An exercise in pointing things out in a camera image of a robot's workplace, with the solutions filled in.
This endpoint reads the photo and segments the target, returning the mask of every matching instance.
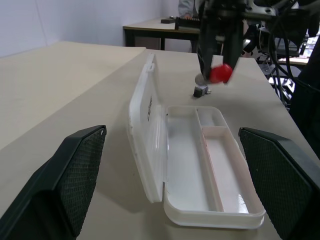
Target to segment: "red sphere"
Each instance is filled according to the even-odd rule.
[[[220,82],[227,83],[232,75],[232,68],[228,64],[222,64],[220,66],[211,69],[210,82],[218,84]]]

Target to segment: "person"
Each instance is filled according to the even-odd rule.
[[[179,17],[184,19],[192,19],[199,17],[199,7],[204,0],[179,0],[178,12]],[[192,53],[197,52],[198,41],[191,41]]]

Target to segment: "beige table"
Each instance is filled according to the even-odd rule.
[[[104,46],[99,52],[110,53]],[[268,217],[257,230],[182,227],[166,217],[161,203],[148,202],[126,127],[129,102],[150,52],[156,54],[159,94],[164,104],[217,107],[240,146],[239,127],[257,128],[294,140],[313,160],[319,161],[254,59],[239,60],[228,86],[214,86],[211,95],[193,99],[194,77],[199,72],[197,56],[145,50],[0,150],[0,169],[9,168],[10,173],[6,179],[0,175],[1,214],[31,174],[54,154],[64,137],[79,129],[104,124],[107,135],[97,185],[79,240],[279,240]],[[63,56],[61,52],[54,58]],[[92,54],[88,62],[101,64],[94,59]],[[220,57],[214,58],[215,64],[221,61]]]
[[[160,50],[165,50],[166,39],[198,40],[199,31],[192,29],[175,30],[175,23],[161,23],[162,18],[123,26],[125,45],[135,47],[135,37],[159,38]]]

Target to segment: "cable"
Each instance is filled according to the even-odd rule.
[[[268,51],[269,51],[269,56],[271,58],[271,60],[274,62],[274,64],[284,73],[286,74],[289,78],[291,78],[291,80],[296,84],[296,85],[300,85],[301,87],[304,87],[304,88],[307,88],[307,89],[311,89],[317,93],[320,93],[320,90],[301,81],[300,79],[298,79],[297,77],[294,77],[293,74],[292,74],[292,71],[291,71],[291,66],[290,66],[290,59],[289,59],[289,43],[288,43],[288,36],[287,36],[287,33],[285,32],[284,30],[284,27],[281,23],[281,19],[286,16],[286,14],[288,13],[288,11],[292,8],[292,6],[294,4],[296,4],[298,0],[294,0],[290,6],[288,6],[282,13],[281,16],[279,16],[277,18],[277,20],[275,21],[271,31],[270,31],[270,35],[269,35],[269,38],[268,38]],[[286,68],[287,68],[287,71],[283,69],[282,66],[280,66],[280,64],[278,63],[278,61],[275,60],[275,56],[273,54],[273,51],[272,51],[272,46],[271,46],[271,43],[272,43],[272,40],[273,40],[273,35],[274,35],[274,31],[276,30],[276,27],[277,25],[280,24],[280,29],[281,29],[281,33],[283,34],[283,40],[284,40],[284,46],[285,46],[285,61],[286,61]]]

